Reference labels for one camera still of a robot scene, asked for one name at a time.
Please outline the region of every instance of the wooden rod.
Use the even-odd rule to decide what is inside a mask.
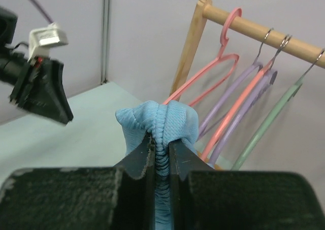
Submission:
[[[221,25],[224,25],[228,15],[229,15],[228,12],[216,8],[212,5],[205,5],[203,11],[204,18],[207,18]],[[251,22],[241,17],[236,17],[232,21],[230,25],[230,29],[239,32],[245,36],[251,37],[260,42],[264,40],[265,35],[270,30],[269,27],[259,25],[257,23]],[[285,36],[286,35],[273,30],[270,32],[269,36],[267,37],[265,44],[272,46],[274,48],[279,48]],[[322,49],[319,47],[307,44],[303,41],[294,38],[291,38],[288,44],[285,46],[285,48],[283,48],[284,52],[310,63],[315,62],[321,50]],[[325,68],[325,55],[323,55],[315,65],[321,68]]]

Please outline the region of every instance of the green hanger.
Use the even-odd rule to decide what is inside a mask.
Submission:
[[[306,76],[306,74],[311,70],[311,68],[316,64],[316,62],[320,59],[320,57],[323,55],[325,49],[322,49],[321,53],[319,54],[317,60],[309,67],[309,69],[294,83],[293,86],[291,86],[286,93],[281,97],[281,99],[277,102],[277,104],[273,107],[273,109],[270,111],[270,113],[267,115],[267,117],[264,119],[264,121],[261,123],[259,128],[256,130],[252,138],[249,140],[248,144],[245,146],[245,149],[242,151],[242,153],[239,155],[237,160],[235,161],[233,167],[231,170],[239,170],[240,167],[243,165],[244,161],[247,159],[247,157],[250,155],[256,144],[259,142],[259,140],[262,138],[262,136],[265,134],[265,132],[268,130],[270,125],[273,123],[275,118],[280,114],[284,106],[287,104],[287,102],[294,97],[300,87],[303,84],[303,78]]]

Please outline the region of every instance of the clothes hanger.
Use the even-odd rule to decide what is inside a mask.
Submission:
[[[267,88],[269,87],[269,85],[266,85],[266,87],[261,90],[261,92],[254,98],[253,102],[250,104],[250,107],[251,108],[257,101],[258,99],[264,94],[264,92],[266,92]],[[212,124],[209,128],[205,129],[198,137],[198,140],[200,140],[204,135],[206,135],[215,125],[217,125],[218,123],[220,123],[222,121],[222,119],[227,115],[227,113],[224,113],[216,122],[214,122],[214,124]]]
[[[234,105],[230,108],[229,112],[225,116],[225,118],[222,120],[221,124],[219,125],[216,132],[211,137],[210,141],[208,142],[206,148],[201,154],[201,159],[205,160],[216,144],[216,142],[220,139],[220,137],[223,135],[224,130],[227,128],[228,124],[231,122],[233,117],[235,116],[238,109],[241,107],[242,103],[246,100],[248,95],[251,93],[251,91],[254,89],[254,87],[257,85],[257,83],[261,80],[261,78],[265,75],[265,73],[270,70],[274,64],[275,58],[278,56],[278,54],[282,51],[282,49],[287,45],[289,40],[292,36],[286,35],[283,39],[279,49],[276,51],[274,57],[256,74],[256,76],[252,79],[252,81],[248,84],[248,86],[244,89],[244,91],[241,93],[239,98],[236,100]]]
[[[237,160],[235,161],[235,164],[233,165],[231,170],[239,170],[244,161],[247,159],[249,154],[254,149],[255,145],[259,142],[261,137],[265,134],[265,132],[268,130],[270,125],[273,123],[275,118],[280,114],[284,106],[288,103],[288,101],[294,97],[300,87],[303,84],[303,79],[307,75],[307,73],[311,70],[311,68],[317,63],[317,61],[321,58],[321,56],[324,54],[325,49],[321,51],[316,61],[309,67],[309,69],[304,72],[304,74],[291,86],[286,93],[281,97],[281,99],[277,102],[277,104],[273,107],[273,109],[270,111],[270,113],[267,115],[265,120],[261,123],[259,128],[256,130],[254,135],[251,137],[248,144],[245,146],[245,149],[242,151],[242,153],[239,155]]]
[[[258,68],[258,70],[261,70],[261,68],[263,67],[261,62],[257,62],[259,55],[261,54],[261,50],[262,50],[262,46],[265,42],[265,40],[267,39],[267,37],[269,36],[270,32],[273,30],[273,28],[271,28],[267,34],[264,37],[264,40],[262,41],[260,47],[259,47],[259,51],[257,54],[257,57],[255,58],[253,64],[246,69],[232,84],[231,86],[225,91],[225,93],[221,96],[221,98],[219,99],[219,101],[215,104],[215,106],[210,110],[210,112],[208,113],[208,115],[204,118],[203,122],[201,123],[201,125],[199,126],[199,137],[203,136],[202,134],[204,133],[205,129],[207,128],[209,122],[211,121],[211,119],[216,115],[216,113],[218,112],[218,110],[221,108],[221,106],[225,103],[225,101],[228,99],[228,97],[234,92],[234,90],[239,86],[240,83],[242,83],[249,74],[251,74],[256,68]]]
[[[269,70],[259,81],[257,86],[253,89],[253,91],[250,93],[249,97],[246,99],[242,107],[240,108],[239,112],[237,113],[236,117],[233,119],[231,124],[228,126],[227,130],[223,134],[222,138],[219,140],[217,145],[215,146],[210,159],[209,163],[215,164],[218,157],[220,156],[220,153],[222,152],[222,149],[228,142],[231,134],[236,129],[242,118],[246,115],[246,113],[249,111],[249,109],[253,106],[253,104],[256,103],[257,99],[260,98],[267,89],[273,85],[276,76],[277,71]]]
[[[220,43],[221,47],[219,49],[219,52],[217,54],[217,57],[211,61],[209,64],[207,64],[204,68],[199,70],[193,77],[191,77],[188,81],[186,81],[181,87],[179,87],[170,97],[168,97],[167,100],[163,103],[163,105],[167,105],[171,100],[176,100],[179,98],[196,80],[198,80],[203,74],[211,70],[215,65],[218,65],[226,60],[234,60],[234,64],[230,71],[222,78],[220,79],[216,84],[214,84],[211,88],[206,90],[204,93],[202,93],[200,96],[198,96],[195,101],[196,103],[202,100],[207,94],[209,94],[211,91],[213,91],[215,88],[217,88],[221,83],[223,83],[236,69],[237,63],[239,60],[239,55],[237,54],[227,54],[223,55],[224,50],[228,44],[229,38],[227,37],[227,31],[229,29],[230,24],[232,21],[237,17],[242,16],[242,9],[241,8],[235,8],[228,16],[227,20],[224,23],[224,26],[221,31],[220,35]]]

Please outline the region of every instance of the pink hanger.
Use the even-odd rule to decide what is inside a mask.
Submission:
[[[220,35],[220,43],[221,47],[219,49],[219,52],[217,54],[217,57],[210,62],[208,65],[206,65],[204,68],[202,68],[200,71],[198,71],[193,77],[191,77],[188,81],[186,81],[181,87],[179,87],[178,90],[176,90],[165,102],[163,103],[164,105],[167,105],[171,100],[175,100],[179,98],[197,79],[199,79],[203,74],[211,70],[215,65],[220,64],[226,60],[233,59],[235,62],[230,69],[230,71],[221,79],[219,80],[216,84],[214,84],[211,88],[203,92],[200,96],[198,96],[194,101],[190,103],[190,106],[194,106],[197,104],[199,101],[201,101],[207,94],[209,94],[211,91],[213,91],[216,87],[218,87],[221,83],[223,83],[235,70],[237,67],[237,63],[239,60],[239,55],[237,54],[227,54],[223,56],[223,52],[228,44],[229,38],[227,37],[227,31],[229,29],[230,24],[232,21],[237,17],[242,16],[242,9],[241,8],[235,8],[228,16],[227,20],[225,21],[221,35]]]

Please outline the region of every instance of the light blue fabric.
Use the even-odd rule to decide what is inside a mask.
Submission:
[[[152,133],[155,139],[156,229],[170,230],[168,144],[182,139],[183,143],[196,154],[193,145],[199,136],[198,114],[193,108],[177,101],[170,101],[168,105],[148,101],[135,108],[118,110],[115,116],[123,128],[126,154],[140,145],[147,131]]]

